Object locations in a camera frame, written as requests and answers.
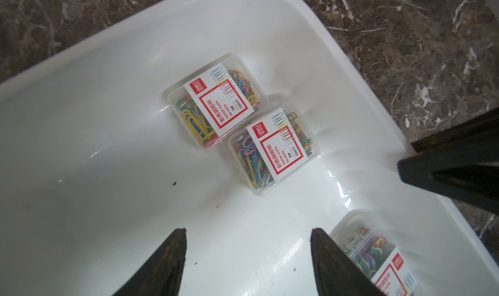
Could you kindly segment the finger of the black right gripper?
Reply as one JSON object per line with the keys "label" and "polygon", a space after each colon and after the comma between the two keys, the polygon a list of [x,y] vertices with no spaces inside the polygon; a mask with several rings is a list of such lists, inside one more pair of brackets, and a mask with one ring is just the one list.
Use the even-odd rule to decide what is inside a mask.
{"label": "finger of the black right gripper", "polygon": [[402,182],[498,214],[498,142],[467,140],[397,163]]}
{"label": "finger of the black right gripper", "polygon": [[417,153],[421,153],[497,128],[498,108],[495,108],[470,121],[415,141],[411,145]]}

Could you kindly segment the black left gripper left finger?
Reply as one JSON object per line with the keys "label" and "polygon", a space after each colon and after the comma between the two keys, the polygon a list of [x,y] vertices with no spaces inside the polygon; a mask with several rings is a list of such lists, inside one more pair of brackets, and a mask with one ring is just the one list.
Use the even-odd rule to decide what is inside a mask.
{"label": "black left gripper left finger", "polygon": [[178,295],[186,262],[187,231],[175,229],[115,295]]}

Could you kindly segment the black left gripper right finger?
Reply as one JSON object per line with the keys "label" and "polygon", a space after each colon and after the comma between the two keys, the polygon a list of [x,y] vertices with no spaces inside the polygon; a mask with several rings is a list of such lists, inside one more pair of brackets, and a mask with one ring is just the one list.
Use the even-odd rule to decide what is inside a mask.
{"label": "black left gripper right finger", "polygon": [[314,279],[319,295],[382,295],[321,228],[310,237]]}

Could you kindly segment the white plastic storage tray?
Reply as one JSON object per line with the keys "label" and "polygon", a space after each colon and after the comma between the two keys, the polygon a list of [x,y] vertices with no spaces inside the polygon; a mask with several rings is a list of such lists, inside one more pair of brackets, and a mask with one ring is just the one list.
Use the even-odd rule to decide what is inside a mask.
{"label": "white plastic storage tray", "polygon": [[[320,153],[262,197],[166,90],[238,54]],[[316,295],[310,235],[361,210],[425,295],[497,295],[454,203],[404,184],[413,148],[303,0],[164,0],[1,85],[1,294],[112,295],[175,228],[182,295]]]}

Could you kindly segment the paper clip box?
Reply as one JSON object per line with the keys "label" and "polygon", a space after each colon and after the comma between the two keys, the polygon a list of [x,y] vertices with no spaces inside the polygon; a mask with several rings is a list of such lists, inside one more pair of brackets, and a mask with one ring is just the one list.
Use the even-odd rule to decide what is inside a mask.
{"label": "paper clip box", "polygon": [[350,211],[331,237],[384,295],[424,294],[393,237],[380,227],[372,212]]}
{"label": "paper clip box", "polygon": [[278,102],[236,131],[228,146],[256,196],[263,196],[320,154],[304,116],[289,101]]}
{"label": "paper clip box", "polygon": [[268,107],[268,97],[234,53],[193,72],[165,93],[200,149],[223,142]]}

